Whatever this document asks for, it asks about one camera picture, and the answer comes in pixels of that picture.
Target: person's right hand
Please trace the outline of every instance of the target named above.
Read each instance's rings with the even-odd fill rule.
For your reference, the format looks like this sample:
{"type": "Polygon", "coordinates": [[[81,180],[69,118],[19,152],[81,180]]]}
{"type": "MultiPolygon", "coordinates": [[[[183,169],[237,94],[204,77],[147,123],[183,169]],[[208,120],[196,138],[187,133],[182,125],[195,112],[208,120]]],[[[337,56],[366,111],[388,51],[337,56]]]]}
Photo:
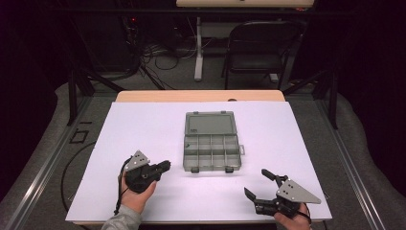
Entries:
{"type": "MultiPolygon", "coordinates": [[[[308,215],[307,208],[303,203],[301,203],[301,207],[299,208],[299,212],[302,212],[308,215]]],[[[282,213],[276,213],[274,218],[277,222],[283,225],[287,230],[309,230],[310,224],[308,224],[307,218],[296,215],[294,218],[288,218],[282,213]]]]}

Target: wooden tabletop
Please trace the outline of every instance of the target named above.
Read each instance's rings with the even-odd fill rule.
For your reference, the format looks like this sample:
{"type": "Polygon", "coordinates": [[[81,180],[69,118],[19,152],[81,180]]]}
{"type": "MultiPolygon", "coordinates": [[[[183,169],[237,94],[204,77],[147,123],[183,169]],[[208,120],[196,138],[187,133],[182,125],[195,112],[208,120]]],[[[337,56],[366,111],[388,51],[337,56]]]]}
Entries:
{"type": "Polygon", "coordinates": [[[285,102],[280,90],[145,90],[122,91],[118,103],[136,102],[227,102],[273,101],[285,102]]]}

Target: table leg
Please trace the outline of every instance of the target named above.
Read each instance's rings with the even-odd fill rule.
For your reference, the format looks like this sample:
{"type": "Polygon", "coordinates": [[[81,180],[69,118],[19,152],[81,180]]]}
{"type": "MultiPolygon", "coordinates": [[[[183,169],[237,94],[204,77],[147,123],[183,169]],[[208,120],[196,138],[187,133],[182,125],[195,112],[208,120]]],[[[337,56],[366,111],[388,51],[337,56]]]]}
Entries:
{"type": "Polygon", "coordinates": [[[196,49],[197,49],[197,57],[196,57],[196,66],[194,69],[194,80],[195,81],[202,81],[202,70],[203,70],[203,51],[202,51],[202,32],[201,32],[201,22],[200,17],[197,17],[196,23],[196,49]]]}

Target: gray plastic tray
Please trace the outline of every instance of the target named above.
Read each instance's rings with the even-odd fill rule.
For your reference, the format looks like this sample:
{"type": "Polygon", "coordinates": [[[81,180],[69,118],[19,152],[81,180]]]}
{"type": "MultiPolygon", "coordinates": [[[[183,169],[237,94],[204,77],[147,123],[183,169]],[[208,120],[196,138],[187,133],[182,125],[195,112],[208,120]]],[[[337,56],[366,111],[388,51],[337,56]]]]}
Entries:
{"type": "Polygon", "coordinates": [[[241,167],[234,113],[186,114],[183,166],[185,171],[225,171],[241,167]]]}

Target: person's left hand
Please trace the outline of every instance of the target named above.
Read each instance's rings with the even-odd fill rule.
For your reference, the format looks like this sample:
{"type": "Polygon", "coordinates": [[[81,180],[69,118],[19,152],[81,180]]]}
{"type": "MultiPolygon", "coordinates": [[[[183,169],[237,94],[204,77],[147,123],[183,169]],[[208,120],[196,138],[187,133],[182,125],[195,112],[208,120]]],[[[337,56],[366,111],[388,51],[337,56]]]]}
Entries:
{"type": "Polygon", "coordinates": [[[153,181],[148,188],[140,194],[132,192],[125,183],[125,173],[122,176],[122,204],[141,214],[146,207],[147,200],[152,196],[156,188],[156,181],[153,181]]]}

